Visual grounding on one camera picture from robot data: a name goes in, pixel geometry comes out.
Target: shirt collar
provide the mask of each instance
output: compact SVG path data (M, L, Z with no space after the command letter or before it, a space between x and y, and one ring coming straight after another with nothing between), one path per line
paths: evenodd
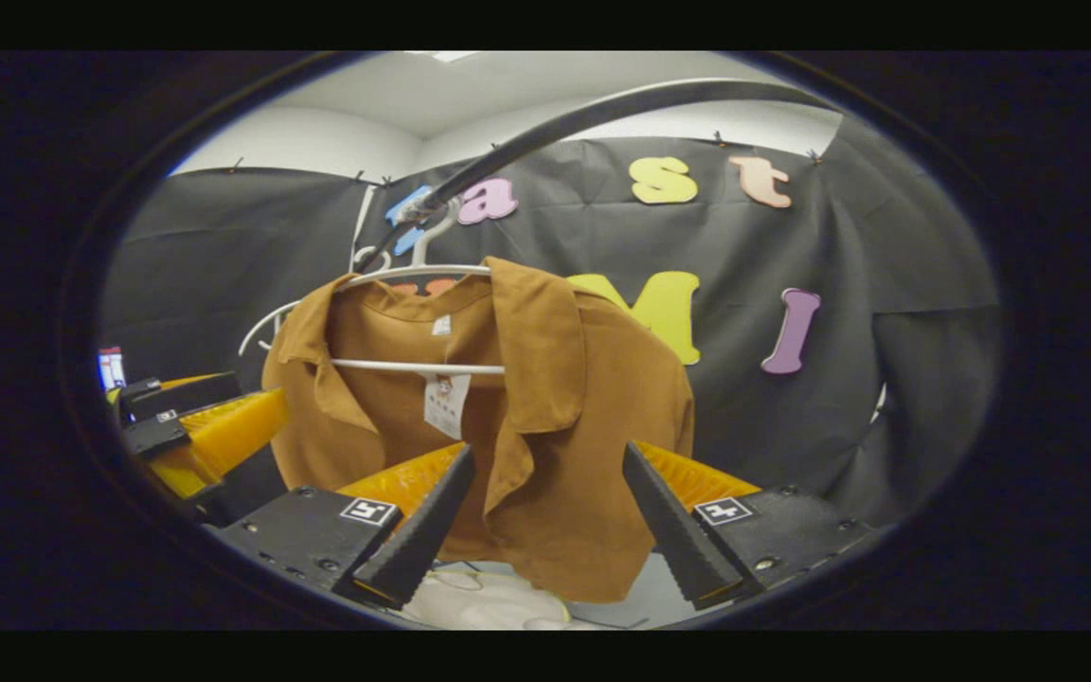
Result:
M518 433L548 433L573 427L584 411L587 385L584 324L575 289L560 276L511 261L488 258L482 264L491 268L512 428ZM376 432L331 363L326 342L334 290L357 276L349 273L302 298L281 325L284 342L276 359L315 363L314 396L320 409Z

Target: white ceiling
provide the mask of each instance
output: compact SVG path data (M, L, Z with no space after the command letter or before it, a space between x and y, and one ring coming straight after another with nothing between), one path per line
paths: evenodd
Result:
M269 105L341 111L429 140L494 113L687 77L782 83L715 52L504 51L479 52L452 63L428 55L385 52Z

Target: black fabric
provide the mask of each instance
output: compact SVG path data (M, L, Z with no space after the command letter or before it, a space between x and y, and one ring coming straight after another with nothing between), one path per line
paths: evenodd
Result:
M276 455L273 455L269 445L264 445L245 462L226 471L221 483L221 505L230 518L241 518L289 490L276 468Z
M178 73L209 58L228 63L199 79ZM987 241L1021 236L1024 244L1000 251L1005 275L1024 303L1016 309L1042 301L1043 315L1016 325L1021 352L1006 366L1030 372L1008 385L982 456L952 483L957 495L871 553L865 578L816 579L792 599L697 624L1091 629L1091 52L811 58L925 125L986 178L1016 217ZM355 610L278 590L245 562L218 563L216 543L168 519L155 496L122 495L119 477L88 463L119 445L109 422L73 416L103 404L89 320L61 296L67 276L86 299L100 290L97 261L69 262L86 255L72 249L89 214L135 159L273 60L0 53L0 629L375 626ZM164 89L143 91L146 107L117 107L146 79ZM4 107L4 92L25 104ZM99 134L86 134L88 121L103 122ZM56 346L63 333L76 352ZM82 386L77 407L63 375Z
M263 356L238 357L268 311L347 272L368 184L287 169L209 169L157 187L112 261L100 337L127 376L235 371L260 387ZM272 334L261 335L272 338Z
M751 155L788 174L776 186L791 207L744 193L729 159ZM697 198L639 202L628 165L644 156L683 160ZM385 213L411 191L466 163L376 189L358 247L389 232ZM452 228L429 263L497 255L559 276L602 275L628 306L655 273L699 277L702 358L688 368L698 460L762 487L801 484L882 524L935 491L979 430L999 352L986 254L934 180L872 131L846 122L822 163L694 140L564 142L495 177L512 182L516 211ZM122 348L131 374L233 370L243 390L256 387L264 350L252 342L238 358L242 336L348 272L363 191L275 169L170 178L113 263L105 344ZM395 255L394 266L410 259ZM819 295L822 307L801 370L767 374L760 363L791 288ZM872 424L884 383L888 405Z
M776 83L754 83L735 79L693 79L683 83L656 83L603 97L515 135L490 154L471 161L446 181L434 186L432 194L424 199L424 206L429 211L441 208L449 199L468 190L484 176L499 172L521 156L527 156L572 134L582 133L584 130L646 111L658 111L683 104L722 103L728 99L756 99L829 108L818 97Z

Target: shirt sleeve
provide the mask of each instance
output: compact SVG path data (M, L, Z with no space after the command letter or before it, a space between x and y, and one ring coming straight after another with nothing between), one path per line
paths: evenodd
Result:
M679 428L676 428L676 443L672 452L685 457L693 457L693 387L688 384L688 372L684 366L680 366L679 381L676 381L674 393Z

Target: hanger hook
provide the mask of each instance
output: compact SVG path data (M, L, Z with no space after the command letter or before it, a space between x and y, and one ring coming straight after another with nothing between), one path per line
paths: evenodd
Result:
M376 249L376 247L364 247L363 249L360 249L360 250L356 251L356 255L352 255L351 262L352 263L359 263L373 249ZM376 268L373 272L382 272L382 271L388 270L391 267L391 263L392 262L393 262L393 260L391 259L391 252L389 251L382 251L382 267Z
M445 217L441 220L441 224L429 228L423 236L420 237L419 241L415 242L415 247L411 250L411 267L424 266L428 259L428 243L433 239L441 237L451 227L457 225L457 216L463 212L463 199L452 198L448 201L448 212L445 213Z

